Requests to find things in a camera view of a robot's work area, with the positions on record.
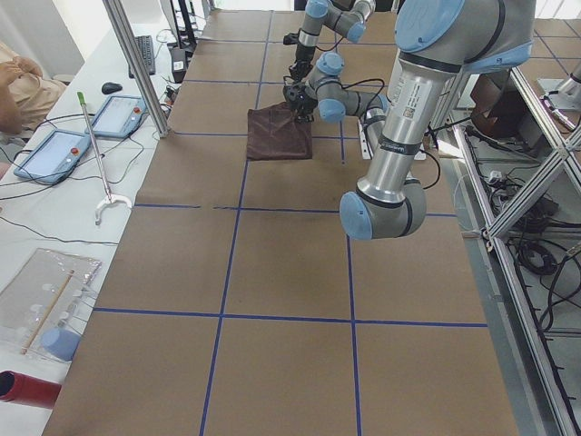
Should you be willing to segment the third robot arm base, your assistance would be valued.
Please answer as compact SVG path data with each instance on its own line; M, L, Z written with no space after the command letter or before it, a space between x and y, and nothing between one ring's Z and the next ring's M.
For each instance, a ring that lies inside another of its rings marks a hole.
M539 78L537 82L544 91L541 104L568 132L574 132L580 121L572 121L566 112L580 113L580 64L565 79Z

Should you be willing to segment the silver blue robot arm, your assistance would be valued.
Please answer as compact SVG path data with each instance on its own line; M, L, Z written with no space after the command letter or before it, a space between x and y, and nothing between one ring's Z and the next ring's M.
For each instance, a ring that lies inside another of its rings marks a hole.
M316 54L320 31L328 28L358 42L372 1L342 9L309 1L295 45L290 82L283 93L295 119L329 123L360 119L372 150L368 172L340 200L345 233L358 240L414 233L426 215L426 196L410 171L445 83L461 72L503 71L523 64L532 50L536 5L532 1L407 1L395 23L399 78L394 94L357 92L340 81L343 58Z
M348 5L328 0L309 0L305 5L303 22L297 33L286 34L285 45L295 45L295 61L289 67L294 83L301 82L312 69L312 60L323 27L357 43L364 35L366 22L376 10L376 2L351 1Z

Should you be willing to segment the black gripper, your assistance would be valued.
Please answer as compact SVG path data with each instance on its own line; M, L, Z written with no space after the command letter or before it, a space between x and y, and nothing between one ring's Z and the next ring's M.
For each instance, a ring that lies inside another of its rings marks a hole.
M311 71L315 47L297 43L295 62L289 67L290 77L294 83L302 82Z
M287 106L296 114L296 122L300 124L313 122L313 111L316 100L308 95L304 83L292 83L283 86L283 96Z

